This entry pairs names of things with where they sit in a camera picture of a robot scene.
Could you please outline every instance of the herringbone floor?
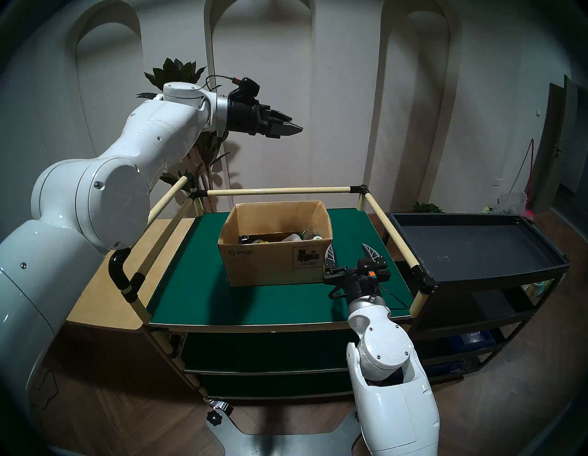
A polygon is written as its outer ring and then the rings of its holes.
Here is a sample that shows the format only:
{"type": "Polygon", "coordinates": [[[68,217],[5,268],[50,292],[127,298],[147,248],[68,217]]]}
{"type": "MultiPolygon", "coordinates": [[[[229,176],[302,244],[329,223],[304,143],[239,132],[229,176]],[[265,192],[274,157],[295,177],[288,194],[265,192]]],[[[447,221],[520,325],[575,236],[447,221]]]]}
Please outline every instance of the herringbone floor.
{"type": "MultiPolygon", "coordinates": [[[[440,455],[517,454],[566,406],[584,377],[588,244],[555,214],[536,221],[572,266],[541,311],[485,369],[433,387],[440,455]]],[[[112,333],[96,347],[60,334],[44,362],[59,385],[59,395],[39,412],[47,440],[88,456],[221,454],[212,445],[204,421],[209,408],[199,394],[161,365],[154,369],[156,360],[142,360],[145,372],[129,372],[112,355],[132,350],[133,343],[112,333]],[[76,366],[73,374],[69,365],[76,366]]],[[[51,387],[47,382],[39,394],[50,395],[51,387]]],[[[232,418],[243,432],[290,434],[333,430],[353,402],[234,405],[232,418]]],[[[368,454],[363,442],[353,454],[368,454]]]]}

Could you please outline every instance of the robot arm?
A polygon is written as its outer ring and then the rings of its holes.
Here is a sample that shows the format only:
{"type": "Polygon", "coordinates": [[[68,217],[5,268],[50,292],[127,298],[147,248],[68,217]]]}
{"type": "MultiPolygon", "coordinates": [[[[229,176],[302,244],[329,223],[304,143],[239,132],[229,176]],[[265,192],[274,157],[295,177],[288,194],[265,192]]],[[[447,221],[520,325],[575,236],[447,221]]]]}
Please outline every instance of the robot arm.
{"type": "Polygon", "coordinates": [[[356,269],[337,268],[329,248],[325,283],[337,285],[331,299],[345,297],[349,326],[360,339],[346,355],[363,438],[373,455],[434,456],[439,413],[429,380],[407,333],[389,319],[379,288],[390,278],[386,261],[362,247],[367,258],[356,269]]]}
{"type": "Polygon", "coordinates": [[[37,179],[33,220],[0,244],[0,379],[28,413],[36,366],[110,249],[145,230],[149,193],[201,131],[279,138],[302,130],[260,105],[259,86],[235,79],[227,98],[184,82],[130,114],[119,139],[94,159],[56,163],[37,179]]]}

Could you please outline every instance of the small green plant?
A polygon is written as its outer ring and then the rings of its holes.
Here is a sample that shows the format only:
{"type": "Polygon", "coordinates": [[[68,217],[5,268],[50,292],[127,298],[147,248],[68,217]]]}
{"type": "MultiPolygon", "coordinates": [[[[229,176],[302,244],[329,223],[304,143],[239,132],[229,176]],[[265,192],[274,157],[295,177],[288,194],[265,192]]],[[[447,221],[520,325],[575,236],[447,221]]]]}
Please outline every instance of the small green plant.
{"type": "Polygon", "coordinates": [[[413,212],[427,212],[431,214],[444,214],[443,210],[432,203],[418,202],[415,201],[412,206],[413,212]]]}
{"type": "MultiPolygon", "coordinates": [[[[154,68],[153,74],[145,73],[145,77],[151,84],[156,86],[160,91],[163,91],[163,86],[167,82],[190,82],[196,84],[205,69],[205,66],[196,69],[196,62],[183,64],[178,59],[172,61],[170,58],[166,58],[161,68],[154,68]]],[[[152,92],[137,94],[137,98],[154,99],[156,96],[157,94],[152,92]]],[[[188,171],[196,177],[198,190],[212,190],[212,165],[229,153],[227,152],[218,156],[220,145],[228,135],[228,131],[224,131],[221,135],[218,135],[216,131],[203,131],[196,139],[192,149],[188,152],[190,162],[188,163],[188,171]]],[[[170,185],[178,181],[176,176],[168,172],[164,172],[160,179],[170,185]]],[[[210,211],[214,211],[212,198],[209,198],[208,203],[210,211]]]]}

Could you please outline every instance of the green table surface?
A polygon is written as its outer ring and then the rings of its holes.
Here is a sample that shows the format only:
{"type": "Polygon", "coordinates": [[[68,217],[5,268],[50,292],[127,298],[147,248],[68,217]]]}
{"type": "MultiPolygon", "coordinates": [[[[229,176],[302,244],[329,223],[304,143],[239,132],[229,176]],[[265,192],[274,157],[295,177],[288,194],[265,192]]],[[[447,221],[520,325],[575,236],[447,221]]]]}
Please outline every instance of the green table surface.
{"type": "MultiPolygon", "coordinates": [[[[368,216],[357,209],[329,209],[338,266],[357,266],[361,244],[384,255],[392,276],[383,287],[410,306],[412,295],[368,216]]],[[[330,300],[325,284],[230,287],[216,245],[228,213],[196,218],[149,304],[150,324],[190,332],[339,329],[347,322],[344,299],[330,300]]],[[[392,318],[409,311],[382,292],[392,318]]]]}

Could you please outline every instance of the cardboard box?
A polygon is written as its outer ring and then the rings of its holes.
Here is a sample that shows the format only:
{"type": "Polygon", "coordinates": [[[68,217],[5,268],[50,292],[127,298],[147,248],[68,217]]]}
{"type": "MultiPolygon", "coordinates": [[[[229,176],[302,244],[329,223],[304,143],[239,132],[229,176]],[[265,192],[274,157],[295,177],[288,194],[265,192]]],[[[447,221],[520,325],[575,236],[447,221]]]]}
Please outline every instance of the cardboard box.
{"type": "Polygon", "coordinates": [[[250,285],[306,284],[323,281],[325,251],[333,241],[329,214],[322,201],[283,201],[235,205],[223,225],[218,247],[229,283],[250,285]],[[311,229],[314,241],[239,244],[241,235],[311,229]]]}

